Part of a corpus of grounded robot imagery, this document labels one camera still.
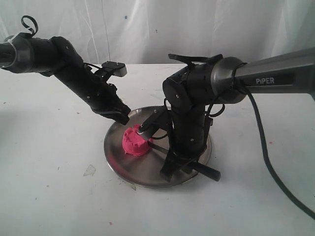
white backdrop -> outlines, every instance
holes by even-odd
[[[86,62],[173,63],[168,53],[244,61],[315,46],[313,0],[0,0],[0,40],[35,17]]]

